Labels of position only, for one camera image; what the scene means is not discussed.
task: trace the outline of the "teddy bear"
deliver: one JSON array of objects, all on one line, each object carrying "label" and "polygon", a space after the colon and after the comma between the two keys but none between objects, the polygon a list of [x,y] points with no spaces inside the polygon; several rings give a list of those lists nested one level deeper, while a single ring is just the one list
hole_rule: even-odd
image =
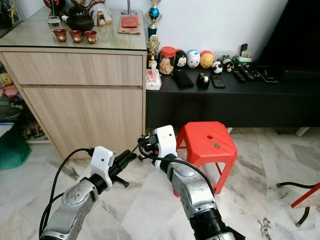
[{"label": "teddy bear", "polygon": [[19,94],[14,82],[12,81],[11,77],[8,73],[1,73],[0,74],[0,82],[2,84],[2,95],[7,95],[8,98],[12,98]]}]

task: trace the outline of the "glass jar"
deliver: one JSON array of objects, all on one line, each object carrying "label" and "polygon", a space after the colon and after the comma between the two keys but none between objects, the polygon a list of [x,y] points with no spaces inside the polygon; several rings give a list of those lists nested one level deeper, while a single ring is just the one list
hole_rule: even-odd
[{"label": "glass jar", "polygon": [[166,75],[171,74],[174,70],[175,58],[176,49],[171,46],[164,46],[160,53],[159,72]]}]

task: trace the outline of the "gold trophy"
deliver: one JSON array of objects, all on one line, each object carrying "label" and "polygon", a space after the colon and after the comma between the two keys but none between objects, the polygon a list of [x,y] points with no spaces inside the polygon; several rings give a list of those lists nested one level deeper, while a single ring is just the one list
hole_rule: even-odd
[{"label": "gold trophy", "polygon": [[151,68],[151,62],[153,60],[156,60],[156,55],[157,55],[159,46],[160,46],[160,42],[159,42],[158,36],[155,34],[152,35],[148,41],[148,48],[149,48],[149,55],[150,55],[150,60],[148,64],[149,68]]},{"label": "gold trophy", "polygon": [[150,0],[153,6],[150,8],[149,12],[145,13],[145,19],[150,24],[148,26],[148,37],[157,34],[157,24],[162,19],[162,14],[160,14],[157,4],[161,2],[161,0]]}]

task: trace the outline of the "white tile floor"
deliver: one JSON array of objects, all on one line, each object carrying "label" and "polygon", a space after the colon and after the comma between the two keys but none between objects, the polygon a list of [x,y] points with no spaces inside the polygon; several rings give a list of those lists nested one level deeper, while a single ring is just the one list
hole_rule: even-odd
[{"label": "white tile floor", "polygon": [[[296,137],[278,135],[271,128],[235,128],[231,136],[238,158],[221,194],[215,196],[223,221],[247,240],[266,239],[258,223],[264,217],[272,223],[272,240],[319,240],[320,212],[316,207],[300,228],[295,223],[304,209],[290,207],[307,190],[276,187],[286,181],[320,182],[319,129],[311,128]],[[39,239],[41,215],[61,160],[50,144],[31,148],[24,165],[0,171],[0,240]],[[89,176],[88,164],[89,160],[69,163],[59,176],[56,194]],[[194,239],[166,175],[155,171],[149,160],[133,161],[120,177],[130,186],[115,184],[112,191],[100,195],[83,223],[79,240]]]}]

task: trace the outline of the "power cord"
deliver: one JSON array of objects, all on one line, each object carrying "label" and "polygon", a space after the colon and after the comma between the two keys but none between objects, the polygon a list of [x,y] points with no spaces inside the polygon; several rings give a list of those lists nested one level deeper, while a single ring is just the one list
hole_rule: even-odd
[{"label": "power cord", "polygon": [[55,174],[54,180],[53,180],[53,184],[52,184],[52,189],[51,189],[51,194],[50,194],[50,199],[49,199],[49,203],[47,205],[47,207],[45,208],[42,217],[41,218],[41,222],[40,222],[40,227],[39,227],[39,237],[41,236],[42,232],[44,231],[45,227],[48,224],[48,220],[49,220],[49,215],[50,215],[50,211],[51,211],[51,205],[52,203],[57,200],[59,197],[62,196],[62,194],[56,196],[54,198],[54,194],[55,194],[55,189],[56,189],[56,184],[57,184],[57,180],[58,180],[58,176],[62,170],[62,168],[64,167],[64,165],[67,163],[67,161],[77,152],[81,152],[81,151],[86,151],[90,157],[93,156],[94,154],[94,148],[79,148],[77,150],[74,150],[72,153],[69,154],[69,156],[67,156],[65,158],[65,160],[62,162],[62,164],[60,165],[58,171]]},{"label": "power cord", "polygon": [[142,145],[145,144],[146,141],[141,141],[138,143],[138,148],[139,148],[139,151],[140,153],[145,156],[146,158],[148,159],[152,159],[152,160],[160,160],[160,161],[167,161],[167,162],[171,162],[171,163],[179,163],[179,164],[183,164],[183,165],[186,165],[190,168],[192,168],[193,170],[195,170],[197,173],[199,173],[203,178],[204,180],[206,181],[206,183],[208,184],[209,188],[210,188],[210,191],[212,193],[212,196],[215,195],[215,192],[211,186],[211,183],[209,181],[209,179],[207,178],[207,176],[200,170],[198,169],[196,166],[192,165],[191,163],[187,162],[187,161],[181,161],[181,160],[177,160],[177,159],[171,159],[171,158],[166,158],[166,157],[157,157],[157,156],[152,156],[152,155],[149,155],[147,153],[145,153],[143,151],[143,148],[142,148]]}]

